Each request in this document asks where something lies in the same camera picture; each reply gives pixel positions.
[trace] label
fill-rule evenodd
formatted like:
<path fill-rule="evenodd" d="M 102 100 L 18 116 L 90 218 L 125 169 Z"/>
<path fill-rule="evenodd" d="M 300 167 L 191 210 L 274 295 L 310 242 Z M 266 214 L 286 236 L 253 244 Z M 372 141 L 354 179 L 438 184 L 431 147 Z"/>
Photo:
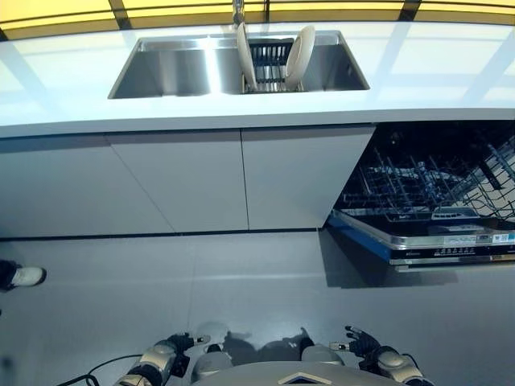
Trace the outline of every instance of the label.
<path fill-rule="evenodd" d="M 475 224 L 465 224 L 465 225 L 452 225 L 450 227 L 444 227 L 449 232 L 464 232 L 464 231 L 483 231 L 484 228 Z"/>
<path fill-rule="evenodd" d="M 476 235 L 445 236 L 443 245 L 476 245 Z"/>
<path fill-rule="evenodd" d="M 505 233 L 505 234 L 502 234 L 502 235 L 493 235 L 492 242 L 494 244 L 497 244 L 497 243 L 507 243 L 509 241 L 508 237 L 509 237 L 508 233 Z"/>

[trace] white countertop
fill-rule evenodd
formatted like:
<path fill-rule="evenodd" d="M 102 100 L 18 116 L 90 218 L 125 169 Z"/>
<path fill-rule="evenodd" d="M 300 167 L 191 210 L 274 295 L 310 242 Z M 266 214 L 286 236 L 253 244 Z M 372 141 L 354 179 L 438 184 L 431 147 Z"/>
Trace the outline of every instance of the white countertop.
<path fill-rule="evenodd" d="M 297 31 L 306 23 L 250 25 Z M 370 90 L 110 100 L 137 39 L 218 35 L 160 28 L 0 43 L 0 137 L 438 119 L 515 119 L 513 27 L 315 23 L 342 32 Z"/>

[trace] white shoe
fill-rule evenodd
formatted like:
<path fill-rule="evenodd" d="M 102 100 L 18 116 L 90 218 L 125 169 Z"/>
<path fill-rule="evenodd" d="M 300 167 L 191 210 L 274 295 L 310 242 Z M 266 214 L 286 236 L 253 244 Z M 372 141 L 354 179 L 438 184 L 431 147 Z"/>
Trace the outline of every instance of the white shoe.
<path fill-rule="evenodd" d="M 10 284 L 14 287 L 30 287 L 43 283 L 46 278 L 46 269 L 38 267 L 18 268 Z"/>

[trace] gray floor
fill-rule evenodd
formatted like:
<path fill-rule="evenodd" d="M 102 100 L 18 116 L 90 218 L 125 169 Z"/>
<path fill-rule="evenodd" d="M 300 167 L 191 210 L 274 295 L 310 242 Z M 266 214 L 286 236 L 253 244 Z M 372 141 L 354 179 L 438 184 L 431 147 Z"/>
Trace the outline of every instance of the gray floor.
<path fill-rule="evenodd" d="M 438 386 L 515 384 L 513 269 L 395 274 L 327 232 L 15 242 L 0 253 L 49 273 L 0 294 L 0 355 L 17 385 L 52 386 L 178 331 L 211 334 L 235 363 L 291 359 L 301 328 L 329 343 L 345 324 L 411 353 Z M 97 375 L 112 384 L 131 363 Z"/>

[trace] white plate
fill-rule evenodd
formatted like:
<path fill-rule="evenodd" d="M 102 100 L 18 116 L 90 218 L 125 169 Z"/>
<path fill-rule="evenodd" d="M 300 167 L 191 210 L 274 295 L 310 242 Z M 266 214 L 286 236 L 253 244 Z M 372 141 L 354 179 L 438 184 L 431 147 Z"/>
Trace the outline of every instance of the white plate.
<path fill-rule="evenodd" d="M 243 71 L 243 75 L 245 76 L 250 89 L 255 91 L 258 89 L 258 84 L 256 83 L 256 74 L 254 72 L 252 54 L 250 53 L 249 40 L 247 40 L 244 23 L 238 26 L 237 44 L 238 55 L 240 56 L 241 70 Z"/>
<path fill-rule="evenodd" d="M 302 80 L 313 52 L 313 46 L 315 46 L 315 28 L 313 26 L 304 27 L 291 46 L 286 62 L 285 83 L 288 90 L 295 90 Z"/>

